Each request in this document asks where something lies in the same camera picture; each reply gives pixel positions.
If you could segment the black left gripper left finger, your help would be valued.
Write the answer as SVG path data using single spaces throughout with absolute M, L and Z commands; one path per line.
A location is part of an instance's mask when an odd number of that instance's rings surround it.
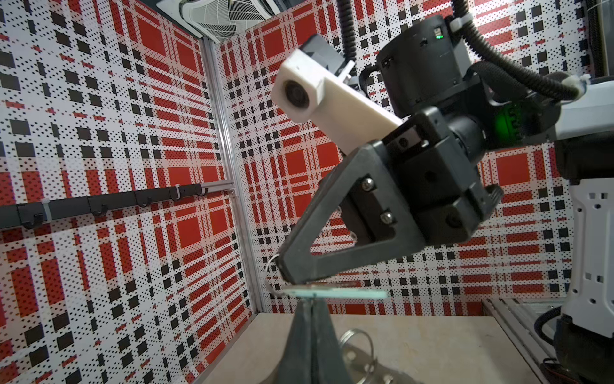
M 298 302 L 273 383 L 307 384 L 312 382 L 311 320 L 312 300 L 302 299 Z

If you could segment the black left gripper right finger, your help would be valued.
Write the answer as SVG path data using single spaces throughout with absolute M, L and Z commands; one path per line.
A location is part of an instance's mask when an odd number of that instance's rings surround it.
M 329 308 L 323 299 L 312 306 L 312 383 L 353 383 L 342 357 Z

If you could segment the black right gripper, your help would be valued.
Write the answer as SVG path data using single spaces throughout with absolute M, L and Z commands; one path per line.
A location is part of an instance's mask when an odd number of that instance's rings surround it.
M 557 101 L 491 62 L 472 62 L 451 22 L 440 15 L 416 22 L 377 55 L 374 69 L 403 123 L 384 143 L 358 147 L 321 181 L 279 248 L 284 280 L 309 283 L 426 244 L 467 242 L 503 198 L 498 185 L 481 182 L 484 155 L 542 141 L 556 125 Z M 312 254 L 334 213 L 355 245 Z

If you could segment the metal keyring gauge red handle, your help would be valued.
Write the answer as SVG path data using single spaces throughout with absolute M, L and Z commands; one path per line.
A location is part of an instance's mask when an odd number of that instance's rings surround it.
M 363 337 L 369 348 L 363 350 L 352 344 L 351 340 Z M 339 347 L 345 367 L 351 379 L 359 384 L 417 384 L 419 381 L 408 374 L 382 365 L 374 350 L 371 336 L 360 329 L 346 331 L 339 339 Z

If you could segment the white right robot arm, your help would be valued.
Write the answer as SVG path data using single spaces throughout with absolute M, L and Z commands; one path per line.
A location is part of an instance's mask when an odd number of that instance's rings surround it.
M 320 35 L 281 65 L 273 101 L 296 123 L 311 121 L 343 152 L 321 181 L 275 262 L 300 295 L 276 382 L 350 376 L 341 349 L 324 335 L 317 283 L 347 270 L 465 243 L 503 198 L 481 182 L 489 151 L 551 142 L 574 209 L 572 275 L 564 304 L 541 315 L 538 337 L 564 382 L 613 380 L 613 81 L 556 72 L 539 75 L 495 50 L 468 5 L 414 24 L 377 55 L 392 110 L 350 86 L 353 61 Z

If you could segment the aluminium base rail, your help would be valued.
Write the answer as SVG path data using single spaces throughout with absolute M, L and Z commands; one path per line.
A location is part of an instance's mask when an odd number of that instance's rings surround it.
M 495 318 L 541 383 L 557 383 L 540 367 L 546 359 L 553 363 L 556 352 L 553 346 L 537 335 L 534 323 L 540 315 L 561 306 L 563 302 L 563 299 L 482 300 L 484 313 Z

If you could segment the black hook rail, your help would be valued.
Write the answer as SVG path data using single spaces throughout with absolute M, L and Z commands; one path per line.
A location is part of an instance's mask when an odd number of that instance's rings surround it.
M 33 230 L 48 222 L 60 219 L 71 219 L 87 214 L 101 217 L 108 211 L 133 206 L 147 208 L 154 203 L 180 202 L 187 198 L 206 197 L 214 192 L 231 191 L 233 189 L 234 182 L 225 180 L 80 198 L 58 200 L 44 198 L 37 203 L 2 206 L 1 229 L 9 230 L 23 227 L 27 230 Z

